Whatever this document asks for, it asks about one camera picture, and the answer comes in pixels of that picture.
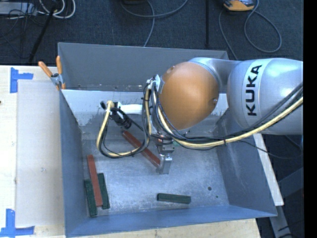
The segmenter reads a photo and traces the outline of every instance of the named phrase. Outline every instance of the power cable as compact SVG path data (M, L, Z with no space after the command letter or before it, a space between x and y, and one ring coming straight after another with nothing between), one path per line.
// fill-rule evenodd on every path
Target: power cable
M143 45L143 47L145 47L145 46L147 45L147 43L148 43L148 41L149 41L151 35L152 35L153 29L154 29L155 18L165 17L165 16L168 16L168 15L172 15L173 13L176 13L176 12L179 11L182 7L184 7L184 5L187 3L187 1L188 1L188 0L185 0L185 1L183 2L183 4L182 4L180 7L178 7L177 9L175 9L175 10L172 10L172 11L166 12L166 13L162 13L162 14L156 14L156 15L155 15L154 9L153 9L153 7L152 7L152 5L151 5L151 3L150 3L149 1L147 1L147 2L148 2L148 4L149 4L149 6L151 7L152 15L141 15L141 14L133 13L133 12L129 11L127 8L124 7L123 2L121 2L121 6L122 6L122 8L123 8L126 12L128 12L128 13L131 14L131 15L134 15L134 16L136 16L136 17L152 18L152 19L153 19L152 27L151 27L150 33L149 33L149 35L148 35L148 37L147 37L147 40L146 40L145 44Z
M278 51L278 50L281 48L281 46L282 46L282 37L281 37L281 34L279 33L279 31L278 31L278 29L276 28L276 26L275 26L267 17L265 17L263 14L261 14L261 13L259 13L259 12L256 11L256 9L258 8L258 6L259 6L259 0L256 0L256 5L254 6L254 8L252 9L252 11L250 12L250 14L248 15L248 17L247 17L246 20L245 20L245 23L244 23L244 35L246 36L246 38L247 38L247 40L249 41L249 43L250 43L254 48L256 48L257 50L262 51L262 52L265 52L265 53L274 53L274 52ZM223 13L224 11L225 11L225 10L222 9L222 11L219 13L219 17L218 17L218 22L219 22L220 31L221 31L221 33L222 33L222 36L223 36L224 40L226 41L226 43L227 43L227 45L228 45L228 47L229 47L229 49L230 49L230 51L232 52L234 58L235 58L236 60L238 60L236 54L234 53L234 51L233 51L231 45L229 44L229 42L228 42L228 40L227 40L227 38L226 38L226 36L225 36L225 34L224 34L223 29L222 29L222 26L221 26L221 15L222 15L222 13ZM277 32L278 38L279 38L279 45L278 45L278 47L277 47L276 49L274 49L274 50L264 50L264 49L261 49L261 48L259 48L258 46L256 46L256 45L250 40L250 38L249 38L249 36L248 36L248 34L247 34L247 23L248 23L250 17L253 15L253 13L256 13L256 14L258 14L259 16L261 16L262 18L264 18L264 19L274 28L274 30Z

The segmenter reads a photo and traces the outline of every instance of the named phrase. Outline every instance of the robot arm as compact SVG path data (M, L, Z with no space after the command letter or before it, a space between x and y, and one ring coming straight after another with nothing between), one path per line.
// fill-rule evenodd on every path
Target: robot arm
M223 139L186 138L189 128L212 113L220 92L226 93L241 133ZM153 127L188 148L211 148L254 133L303 134L303 62L195 58L148 80L144 100L145 130ZM143 147L148 141L145 136Z

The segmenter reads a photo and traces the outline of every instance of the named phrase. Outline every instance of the dark green block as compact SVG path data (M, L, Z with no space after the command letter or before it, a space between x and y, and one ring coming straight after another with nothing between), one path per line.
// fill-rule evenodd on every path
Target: dark green block
M105 176L103 173L98 174L98 181L99 181L101 196L103 198L103 209L109 209L110 202L109 202L109 197L108 197L108 192L106 187Z
M191 202L191 197L184 196L184 195L159 193L158 194L158 201L189 204Z
M89 215L90 217L97 216L97 206L95 201L95 195L94 195L94 189L93 189L93 183L90 179L84 180L85 184L85 190L86 190L86 196L87 196L87 202L88 202L88 208L89 208Z

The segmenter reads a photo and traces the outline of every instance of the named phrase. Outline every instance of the white cable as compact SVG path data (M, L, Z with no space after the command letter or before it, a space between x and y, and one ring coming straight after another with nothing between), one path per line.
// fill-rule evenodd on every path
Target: white cable
M39 0L39 2L40 2L40 4L41 4L42 8L43 8L47 13L42 12L42 11L38 11L38 13L42 13L42 14L48 15L48 14L50 13L50 11L44 6L42 0ZM65 1L62 0L62 2L63 2L63 7L62 7L62 9L61 9L60 11L56 12L56 13L53 13L53 17L55 17L55 18L60 18L60 19L67 19L67 18L72 17L72 16L75 14L75 11L76 11L76 3L75 3L75 0L72 0L72 3L73 3L73 11L72 11L69 15L67 15L67 16L59 16L59 15L58 15L58 14L60 14L60 13L65 9Z

